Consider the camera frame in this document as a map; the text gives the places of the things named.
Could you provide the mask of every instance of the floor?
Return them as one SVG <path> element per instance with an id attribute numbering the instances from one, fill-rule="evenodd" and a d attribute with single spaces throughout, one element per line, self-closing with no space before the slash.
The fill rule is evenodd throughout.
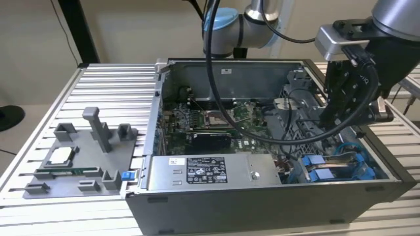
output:
<path id="1" fill-rule="evenodd" d="M 35 127 L 44 117 L 51 105 L 26 105 L 22 108 L 26 110 L 24 120 L 7 131 L 0 132 L 0 149 L 18 153 L 26 143 Z M 4 173 L 14 155 L 0 152 L 0 176 Z"/>

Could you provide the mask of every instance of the robotic arm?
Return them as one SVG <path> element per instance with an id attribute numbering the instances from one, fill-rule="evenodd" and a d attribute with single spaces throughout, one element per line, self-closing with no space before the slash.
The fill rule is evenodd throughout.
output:
<path id="1" fill-rule="evenodd" d="M 332 126 L 343 120 L 370 96 L 370 79 L 344 54 L 351 45 L 364 48 L 379 75 L 379 88 L 374 101 L 354 124 L 394 120 L 383 103 L 391 88 L 407 77 L 420 62 L 420 1 L 379 0 L 372 17 L 363 20 L 339 20 L 320 27 L 315 45 L 328 60 L 326 92 L 327 108 L 320 116 L 322 125 Z"/>
<path id="2" fill-rule="evenodd" d="M 372 103 L 348 125 L 394 120 L 383 99 L 420 62 L 419 10 L 420 1 L 379 0 L 372 17 L 339 20 L 332 25 L 320 27 L 315 45 L 328 61 L 326 93 L 330 95 L 328 105 L 320 115 L 322 127 L 335 126 L 336 119 L 344 121 L 367 97 L 372 97 Z M 211 12 L 206 17 L 204 38 L 208 34 L 210 15 Z M 276 0 L 252 0 L 242 15 L 236 9 L 220 8 L 214 23 L 211 56 L 224 58 L 232 55 L 235 47 L 260 48 L 267 45 L 276 37 L 274 29 L 267 26 L 270 24 L 275 28 L 278 22 Z M 370 63 L 375 65 L 379 77 L 375 94 L 371 94 L 367 72 L 360 68 L 358 61 L 350 58 L 352 50 L 366 54 Z"/>

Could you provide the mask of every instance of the power supply label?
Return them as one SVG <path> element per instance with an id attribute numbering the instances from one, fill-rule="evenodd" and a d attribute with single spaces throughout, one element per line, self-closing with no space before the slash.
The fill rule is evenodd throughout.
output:
<path id="1" fill-rule="evenodd" d="M 224 157 L 187 158 L 187 183 L 227 183 Z"/>

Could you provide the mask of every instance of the aluminum table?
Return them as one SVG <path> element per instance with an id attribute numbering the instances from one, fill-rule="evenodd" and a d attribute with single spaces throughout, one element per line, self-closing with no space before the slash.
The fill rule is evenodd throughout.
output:
<path id="1" fill-rule="evenodd" d="M 326 72 L 327 64 L 318 66 Z M 155 87 L 154 64 L 91 64 L 78 69 L 47 115 L 0 178 L 0 235 L 142 235 L 122 196 L 23 199 L 23 188 L 40 166 L 60 122 L 88 129 L 87 106 L 100 108 L 110 128 L 131 123 L 139 136 L 131 168 L 142 166 L 144 134 Z M 380 140 L 420 183 L 420 130 L 392 107 L 395 121 L 371 125 Z M 351 224 L 324 225 L 223 236 L 347 235 L 390 236 L 420 233 L 420 184 L 392 203 L 375 205 Z"/>

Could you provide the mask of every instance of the open computer tower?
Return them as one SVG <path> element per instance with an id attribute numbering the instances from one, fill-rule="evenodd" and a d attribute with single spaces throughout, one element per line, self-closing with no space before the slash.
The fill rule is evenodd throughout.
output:
<path id="1" fill-rule="evenodd" d="M 312 61 L 223 59 L 214 73 L 243 129 L 276 139 L 323 132 Z M 146 235 L 348 223 L 416 184 L 367 126 L 298 146 L 243 136 L 214 101 L 203 59 L 170 59 L 156 80 L 147 155 L 126 196 Z"/>

